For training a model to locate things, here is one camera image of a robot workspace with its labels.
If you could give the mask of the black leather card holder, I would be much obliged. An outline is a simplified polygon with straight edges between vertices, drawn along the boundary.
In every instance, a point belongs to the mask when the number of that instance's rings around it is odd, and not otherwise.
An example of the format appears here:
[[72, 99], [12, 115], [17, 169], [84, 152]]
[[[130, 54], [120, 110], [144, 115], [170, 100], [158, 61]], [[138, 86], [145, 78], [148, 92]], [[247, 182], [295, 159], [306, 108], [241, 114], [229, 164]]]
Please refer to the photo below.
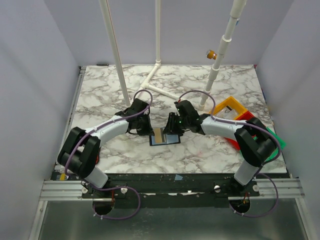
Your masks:
[[177, 134], [164, 134], [164, 127], [153, 128], [154, 135], [149, 136], [149, 145], [164, 146], [180, 144], [181, 139]]

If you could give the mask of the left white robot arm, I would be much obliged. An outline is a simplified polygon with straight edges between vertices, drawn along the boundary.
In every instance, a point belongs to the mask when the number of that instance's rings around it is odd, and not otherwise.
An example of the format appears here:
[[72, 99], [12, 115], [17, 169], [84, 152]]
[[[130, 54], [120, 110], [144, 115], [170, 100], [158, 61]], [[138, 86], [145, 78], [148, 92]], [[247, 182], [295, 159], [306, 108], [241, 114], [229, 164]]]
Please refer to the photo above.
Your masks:
[[72, 128], [57, 156], [57, 162], [92, 184], [93, 191], [99, 197], [107, 197], [111, 191], [111, 185], [107, 182], [109, 178], [96, 166], [101, 147], [131, 130], [136, 130], [139, 136], [153, 136], [149, 114], [145, 113], [149, 109], [147, 102], [136, 98], [130, 107], [115, 113], [101, 125], [87, 129]]

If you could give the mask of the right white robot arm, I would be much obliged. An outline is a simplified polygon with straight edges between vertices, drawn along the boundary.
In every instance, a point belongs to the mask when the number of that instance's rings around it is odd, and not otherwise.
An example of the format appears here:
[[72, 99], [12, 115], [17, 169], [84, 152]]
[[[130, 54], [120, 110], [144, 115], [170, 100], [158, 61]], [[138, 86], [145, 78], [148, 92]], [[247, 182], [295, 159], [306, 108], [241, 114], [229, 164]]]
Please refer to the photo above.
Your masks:
[[248, 183], [276, 150], [279, 143], [276, 137], [256, 117], [250, 120], [228, 120], [207, 113], [199, 114], [188, 100], [179, 100], [174, 104], [177, 113], [169, 114], [163, 133], [182, 136], [185, 131], [191, 131], [237, 142], [244, 160], [233, 175], [230, 191], [236, 196], [247, 192]]

